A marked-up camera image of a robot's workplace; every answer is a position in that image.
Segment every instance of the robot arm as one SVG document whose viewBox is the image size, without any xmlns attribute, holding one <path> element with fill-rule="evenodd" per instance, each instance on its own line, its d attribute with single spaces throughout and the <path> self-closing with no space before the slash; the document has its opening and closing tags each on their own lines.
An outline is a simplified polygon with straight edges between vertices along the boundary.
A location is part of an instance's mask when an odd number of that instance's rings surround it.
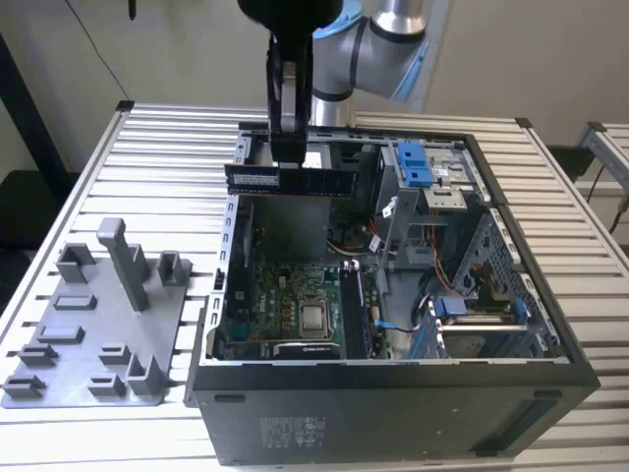
<svg viewBox="0 0 629 472">
<path fill-rule="evenodd" d="M 306 158 L 313 95 L 313 32 L 332 23 L 342 0 L 238 0 L 270 31 L 266 86 L 273 160 L 301 166 Z"/>
</svg>

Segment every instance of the black cable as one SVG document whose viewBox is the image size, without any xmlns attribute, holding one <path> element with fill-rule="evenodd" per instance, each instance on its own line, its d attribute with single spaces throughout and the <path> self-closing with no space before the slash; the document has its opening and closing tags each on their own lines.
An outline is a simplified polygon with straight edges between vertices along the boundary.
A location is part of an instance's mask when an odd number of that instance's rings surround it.
<svg viewBox="0 0 629 472">
<path fill-rule="evenodd" d="M 89 35 L 89 32 L 87 31 L 86 26 L 81 21 L 81 18 L 79 17 L 79 14 L 77 13 L 77 11 L 73 8 L 72 4 L 70 3 L 70 0 L 64 0 L 64 2 L 66 2 L 66 5 L 68 5 L 68 8 L 72 11 L 72 14 L 75 16 L 75 18 L 79 22 L 79 25 L 81 25 L 81 28 L 83 28 L 83 31 L 86 33 L 87 39 L 89 39 L 89 42 L 91 43 L 91 47 L 93 47 L 94 51 L 96 52 L 96 56 L 98 56 L 98 59 L 100 59 L 100 62 L 102 62 L 102 65 L 107 68 L 107 70 L 109 71 L 109 74 L 111 74 L 111 77 L 113 77 L 114 81 L 116 81 L 116 84 L 118 84 L 118 87 L 120 88 L 122 93 L 125 95 L 125 98 L 127 98 L 129 100 L 129 96 L 127 95 L 127 92 L 125 91 L 125 88 L 122 87 L 122 84 L 120 84 L 120 81 L 118 80 L 118 78 L 116 77 L 114 72 L 111 70 L 111 68 L 109 67 L 107 62 L 103 59 L 103 57 L 100 55 L 100 52 L 98 52 L 98 48 L 96 47 L 96 44 L 94 43 L 93 39 L 91 38 L 91 35 Z"/>
<path fill-rule="evenodd" d="M 590 193 L 588 194 L 588 198 L 586 199 L 586 202 L 590 202 L 590 198 L 592 197 L 592 194 L 594 193 L 594 187 L 597 185 L 597 183 L 599 182 L 599 178 L 600 175 L 602 174 L 602 172 L 604 171 L 605 166 L 604 165 L 600 165 L 600 171 L 597 174 L 597 177 L 594 179 L 594 182 L 592 183 L 592 188 L 590 189 Z"/>
<path fill-rule="evenodd" d="M 618 222 L 620 221 L 620 216 L 622 216 L 622 213 L 619 211 L 616 216 L 613 218 L 613 222 L 611 223 L 611 226 L 609 227 L 609 234 L 613 233 L 614 230 L 616 229 L 616 226 L 618 226 Z"/>
</svg>

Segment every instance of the aluminum profile slat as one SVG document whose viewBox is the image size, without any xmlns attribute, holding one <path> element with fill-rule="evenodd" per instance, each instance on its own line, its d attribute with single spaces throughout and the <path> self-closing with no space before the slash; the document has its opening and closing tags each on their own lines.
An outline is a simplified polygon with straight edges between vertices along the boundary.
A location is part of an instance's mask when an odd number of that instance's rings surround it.
<svg viewBox="0 0 629 472">
<path fill-rule="evenodd" d="M 172 199 L 127 197 L 90 197 L 81 213 L 142 213 L 142 214 L 200 214 L 221 217 L 225 210 L 223 199 Z"/>
<path fill-rule="evenodd" d="M 552 292 L 559 299 L 563 295 L 621 295 L 629 297 L 629 281 L 623 277 L 548 276 Z"/>
<path fill-rule="evenodd" d="M 104 167 L 98 175 L 98 181 L 111 182 L 174 182 L 174 183 L 225 183 L 222 166 L 212 169 L 159 169 L 137 167 Z"/>
<path fill-rule="evenodd" d="M 527 238 L 529 246 L 542 247 L 578 247 L 578 248 L 601 248 L 600 241 L 596 239 L 577 238 Z"/>
<path fill-rule="evenodd" d="M 627 298 L 567 298 L 559 300 L 561 308 L 569 313 L 570 320 L 613 318 L 629 321 L 629 299 Z"/>
<path fill-rule="evenodd" d="M 537 168 L 544 167 L 543 161 L 536 154 L 500 154 L 486 152 L 485 159 L 491 165 Z"/>
<path fill-rule="evenodd" d="M 615 265 L 542 265 L 541 269 L 544 275 L 622 275 Z"/>
<path fill-rule="evenodd" d="M 511 165 L 492 165 L 491 170 L 496 177 L 513 177 L 513 178 L 532 178 L 532 179 L 554 179 L 552 174 L 543 168 L 511 166 Z"/>
<path fill-rule="evenodd" d="M 521 211 L 516 206 L 512 208 L 513 215 L 516 217 L 518 221 L 550 221 L 550 222 L 561 222 L 561 221 L 585 221 L 585 217 L 583 214 L 572 211 L 572 212 L 555 212 L 555 213 L 542 213 L 537 211 Z"/>
<path fill-rule="evenodd" d="M 218 159 L 230 156 L 232 148 L 219 145 L 221 150 L 204 152 L 202 149 L 190 149 L 191 143 L 182 135 L 181 149 L 174 147 L 126 148 L 131 142 L 172 145 L 173 134 L 209 133 L 221 134 L 227 130 L 234 139 L 239 121 L 256 121 L 264 118 L 259 110 L 228 110 L 217 108 L 147 105 L 136 104 L 124 123 L 123 131 L 148 132 L 147 134 L 128 134 L 125 145 L 119 150 L 108 152 L 106 168 L 109 167 L 144 167 L 160 169 L 164 167 L 179 170 L 212 167 Z M 518 166 L 517 160 L 528 156 L 536 166 L 545 163 L 535 147 L 523 140 L 523 131 L 512 119 L 458 118 L 411 116 L 393 113 L 361 113 L 357 117 L 358 126 L 389 129 L 433 130 L 452 133 L 476 133 L 483 151 L 488 155 L 501 155 L 490 165 Z M 530 164 L 519 164 L 531 168 Z M 201 239 L 206 236 L 196 233 L 161 233 L 172 215 L 181 215 L 181 222 L 188 229 L 193 229 L 200 217 L 200 226 L 209 229 L 206 215 L 216 216 L 226 196 L 224 188 L 204 183 L 165 183 L 140 182 L 133 184 L 125 181 L 97 181 L 83 190 L 84 202 L 77 208 L 77 215 L 65 224 L 64 240 L 87 241 L 95 250 L 97 257 L 105 256 L 103 248 L 93 238 L 95 221 L 101 215 L 116 215 L 130 218 L 133 229 L 137 224 L 146 223 L 146 233 L 130 231 L 133 241 L 146 241 L 148 246 L 157 248 L 154 238 L 161 237 L 162 242 L 175 244 L 177 247 L 193 243 L 194 249 L 208 252 L 195 252 L 186 247 L 182 257 L 194 263 L 194 276 L 189 287 L 192 294 L 201 296 L 210 289 L 211 268 L 215 255 L 213 243 L 202 246 Z M 536 190 L 523 186 L 516 191 L 506 191 L 510 204 L 529 207 L 573 207 L 574 202 L 563 191 Z M 543 239 L 570 238 L 572 236 L 591 239 L 597 237 L 587 219 L 583 221 L 546 220 L 521 221 L 527 238 Z M 79 232 L 69 233 L 71 227 L 84 228 Z M 54 259 L 60 245 L 54 244 L 46 260 L 45 269 L 39 274 L 34 272 L 32 290 L 29 291 L 21 309 L 12 323 L 10 339 L 17 347 L 28 340 L 34 327 L 23 327 L 23 323 L 36 323 L 45 309 L 46 300 L 37 299 L 37 291 L 51 293 L 58 275 L 47 275 L 53 269 Z M 146 252 L 148 257 L 157 253 Z M 537 257 L 544 273 L 549 279 L 582 278 L 593 279 L 596 283 L 606 279 L 622 279 L 614 276 L 619 273 L 615 260 L 609 255 L 603 256 L 561 256 L 549 255 Z M 588 274 L 604 272 L 605 276 L 596 277 Z M 551 428 L 532 447 L 522 452 L 514 460 L 499 459 L 485 462 L 456 461 L 450 464 L 400 462 L 396 464 L 343 464 L 344 470 L 424 470 L 439 471 L 444 467 L 459 471 L 485 472 L 487 470 L 523 470 L 527 472 L 599 472 L 602 470 L 619 472 L 629 470 L 629 322 L 625 313 L 624 295 L 605 296 L 597 294 L 588 298 L 588 292 L 558 296 L 559 303 L 572 324 L 574 331 L 584 345 L 586 355 L 590 356 L 593 366 L 600 375 L 602 388 L 582 405 L 581 409 L 568 413 L 557 426 Z M 193 296 L 186 301 L 182 321 L 193 323 L 198 319 L 200 300 Z M 195 408 L 186 408 L 182 401 L 184 387 L 181 382 L 187 377 L 190 365 L 190 350 L 194 338 L 194 327 L 180 327 L 173 356 L 169 380 L 174 386 L 169 387 L 165 401 L 156 407 L 148 408 L 61 408 L 45 410 L 3 410 L 0 409 L 0 438 L 2 438 L 2 464 L 22 465 L 24 470 L 41 471 L 109 471 L 112 469 L 174 470 L 185 468 L 187 471 L 220 470 L 214 455 L 211 441 L 207 438 L 200 412 Z M 0 344 L 0 353 L 5 349 L 5 342 Z M 0 357 L 0 372 L 12 371 L 17 358 Z M 103 442 L 86 442 L 85 438 L 108 438 Z M 25 447 L 25 443 L 38 444 L 37 447 Z M 85 444 L 76 447 L 69 444 Z M 329 470 L 327 465 L 302 466 L 303 470 Z"/>
<path fill-rule="evenodd" d="M 594 238 L 595 234 L 594 232 L 592 232 L 589 229 L 585 229 L 585 230 L 579 230 L 579 229 L 552 229 L 552 228 L 545 228 L 545 229 L 524 229 L 524 235 L 527 237 L 531 237 L 531 238 L 539 238 L 539 237 L 546 237 L 546 238 L 565 238 L 565 237 L 569 237 L 569 238 L 582 238 L 582 239 L 589 239 L 589 238 Z"/>
<path fill-rule="evenodd" d="M 609 256 L 538 256 L 541 266 L 616 266 Z"/>
<path fill-rule="evenodd" d="M 102 218 L 109 213 L 79 214 L 72 225 L 73 231 L 97 231 Z M 160 233 L 219 233 L 223 226 L 222 216 L 204 216 L 198 214 L 128 214 L 125 213 L 125 225 L 129 232 Z"/>
<path fill-rule="evenodd" d="M 200 183 L 147 183 L 135 182 L 129 185 L 126 182 L 95 182 L 89 194 L 93 197 L 172 197 L 172 198 L 197 198 L 216 199 L 227 196 L 224 185 L 208 185 Z"/>
<path fill-rule="evenodd" d="M 169 156 L 163 154 L 133 154 L 133 153 L 116 153 L 109 154 L 105 161 L 106 167 L 175 167 L 175 168 L 201 168 L 215 169 L 222 168 L 225 164 L 231 162 L 232 156 L 229 153 L 200 155 L 194 157 Z"/>
</svg>

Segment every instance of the gray plastic base plate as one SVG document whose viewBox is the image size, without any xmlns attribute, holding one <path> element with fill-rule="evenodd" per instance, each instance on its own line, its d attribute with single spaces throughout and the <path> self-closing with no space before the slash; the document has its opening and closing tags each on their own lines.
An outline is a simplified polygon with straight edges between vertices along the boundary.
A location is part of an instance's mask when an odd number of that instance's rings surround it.
<svg viewBox="0 0 629 472">
<path fill-rule="evenodd" d="M 162 286 L 157 260 L 146 262 L 148 308 L 141 313 L 132 309 L 109 259 L 82 266 L 87 284 L 59 282 L 19 354 L 23 362 L 12 384 L 20 391 L 5 393 L 4 408 L 142 406 L 163 400 L 192 264 L 182 260 L 182 286 Z M 95 306 L 77 308 L 90 295 Z M 75 297 L 77 303 L 67 303 Z M 32 382 L 33 376 L 41 382 Z"/>
</svg>

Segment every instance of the aluminum extrusion table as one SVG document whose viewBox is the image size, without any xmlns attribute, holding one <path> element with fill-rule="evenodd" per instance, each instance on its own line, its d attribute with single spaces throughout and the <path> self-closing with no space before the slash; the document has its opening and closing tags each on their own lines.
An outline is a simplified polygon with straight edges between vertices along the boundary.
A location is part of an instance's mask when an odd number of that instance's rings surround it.
<svg viewBox="0 0 629 472">
<path fill-rule="evenodd" d="M 136 104 L 117 111 L 27 275 L 0 318 L 0 382 L 31 337 L 59 280 L 66 242 L 96 240 L 104 216 L 121 216 L 147 257 L 164 248 L 193 274 L 169 389 L 155 407 L 0 409 L 0 465 L 15 470 L 218 469 L 197 409 L 183 404 L 195 323 L 213 284 L 225 206 L 223 164 L 238 122 L 259 110 Z M 307 465 L 291 470 L 629 470 L 629 262 L 533 129 L 513 119 L 359 113 L 361 128 L 472 133 L 522 226 L 549 285 L 600 376 L 601 388 L 511 461 Z"/>
</svg>

